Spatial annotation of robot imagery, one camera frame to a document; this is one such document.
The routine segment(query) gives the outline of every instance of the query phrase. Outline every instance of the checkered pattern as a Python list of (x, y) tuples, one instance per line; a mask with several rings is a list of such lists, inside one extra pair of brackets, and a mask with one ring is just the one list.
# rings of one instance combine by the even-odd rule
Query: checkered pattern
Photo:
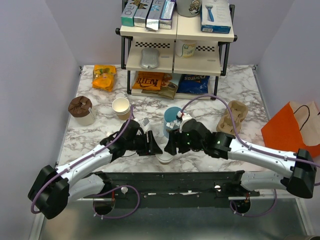
[(169, 49), (170, 48), (170, 43), (156, 43), (156, 42), (137, 41), (135, 43), (135, 46), (136, 47), (141, 47), (141, 48)]
[(197, 46), (195, 48), (196, 51), (203, 51), (203, 52), (214, 52), (215, 47), (214, 46)]

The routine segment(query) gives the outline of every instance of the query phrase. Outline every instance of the white shelf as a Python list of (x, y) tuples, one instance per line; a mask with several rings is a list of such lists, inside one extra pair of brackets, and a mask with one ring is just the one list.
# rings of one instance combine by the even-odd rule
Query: white shelf
[(200, 15), (195, 17), (178, 16), (178, 25), (176, 39), (182, 40), (199, 40), (199, 41), (217, 41), (229, 42), (234, 41), (234, 29), (231, 27), (230, 33), (213, 33), (201, 31)]
[[(211, 87), (208, 83), (208, 89), (209, 94), (212, 94)], [(161, 98), (161, 96), (154, 94), (154, 93), (142, 93), (142, 89), (132, 89), (131, 94), (133, 96), (142, 96), (142, 97), (158, 97)], [(189, 93), (176, 93), (174, 95), (174, 99), (194, 99), (197, 96), (200, 96), (201, 94), (189, 94)], [(209, 96), (205, 96), (202, 98), (199, 98), (199, 100), (210, 100), (211, 98)]]
[[(145, 69), (140, 67), (141, 52), (144, 48), (155, 48), (159, 51), (159, 66), (157, 68)], [(126, 69), (130, 71), (172, 73), (174, 50), (175, 40), (173, 39), (134, 37), (126, 63)]]
[(217, 41), (198, 41), (194, 55), (189, 58), (174, 57), (175, 74), (220, 76), (220, 59)]
[(176, 39), (177, 38), (178, 13), (175, 11), (172, 19), (171, 29), (159, 29), (158, 31), (147, 30), (138, 26), (121, 26), (121, 36), (144, 37), (157, 39)]

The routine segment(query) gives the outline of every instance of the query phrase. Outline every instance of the paper cup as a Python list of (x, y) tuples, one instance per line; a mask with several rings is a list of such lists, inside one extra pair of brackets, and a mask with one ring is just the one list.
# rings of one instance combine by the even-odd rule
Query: paper cup
[(196, 51), (197, 41), (177, 39), (175, 43), (175, 54), (180, 58), (191, 58)]
[(69, 104), (68, 111), (83, 126), (93, 124), (97, 116), (92, 102), (85, 96), (74, 98)]
[(112, 109), (120, 120), (130, 117), (130, 102), (127, 98), (119, 97), (112, 102)]
[(171, 123), (174, 120), (177, 120), (177, 113), (181, 111), (180, 107), (173, 106), (169, 107), (163, 116), (163, 135), (168, 139), (169, 138), (169, 131), (178, 129), (179, 126), (174, 126), (173, 128), (167, 127), (167, 123)]
[(174, 156), (165, 151), (163, 151), (163, 154), (156, 154), (155, 157), (163, 165), (171, 163), (171, 161), (174, 159)]

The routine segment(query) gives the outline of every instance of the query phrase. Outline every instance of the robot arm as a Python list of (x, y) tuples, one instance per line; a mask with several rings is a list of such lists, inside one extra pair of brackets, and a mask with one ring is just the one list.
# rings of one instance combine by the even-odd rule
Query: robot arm
[[(72, 201), (99, 194), (109, 182), (103, 178), (103, 175), (91, 174), (97, 168), (122, 157), (127, 150), (136, 151), (139, 156), (163, 153), (149, 129), (150, 124), (147, 118), (142, 121), (131, 120), (119, 139), (107, 149), (99, 152), (115, 139), (115, 134), (104, 138), (93, 150), (72, 162), (57, 168), (45, 166), (34, 181), (28, 198), (33, 201), (40, 189), (65, 169), (68, 171), (50, 183), (35, 202), (47, 219), (57, 216)], [(74, 163), (88, 156), (91, 157), (70, 168)]]
[[(212, 158), (223, 158), (248, 162), (271, 171), (245, 172), (241, 186), (249, 191), (256, 189), (283, 189), (300, 198), (312, 198), (316, 178), (316, 168), (286, 158), (313, 161), (308, 151), (299, 149), (297, 153), (278, 151), (246, 142), (241, 144), (233, 135), (224, 132), (210, 132), (201, 122), (184, 113), (180, 128), (169, 133), (169, 141), (164, 151), (171, 154), (204, 151)], [(251, 150), (259, 149), (267, 154)]]

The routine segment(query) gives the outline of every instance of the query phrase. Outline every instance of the gray floor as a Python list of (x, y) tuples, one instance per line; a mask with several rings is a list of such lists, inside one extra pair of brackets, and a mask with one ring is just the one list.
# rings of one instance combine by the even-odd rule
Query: gray floor
[[(267, 210), (273, 200), (252, 200), (250, 213)], [(126, 213), (121, 209), (113, 214)], [(138, 209), (116, 220), (93, 217), (92, 201), (70, 204), (59, 216), (44, 222), (42, 240), (283, 240), (304, 235), (295, 199), (279, 199), (264, 217), (234, 215), (228, 208)]]

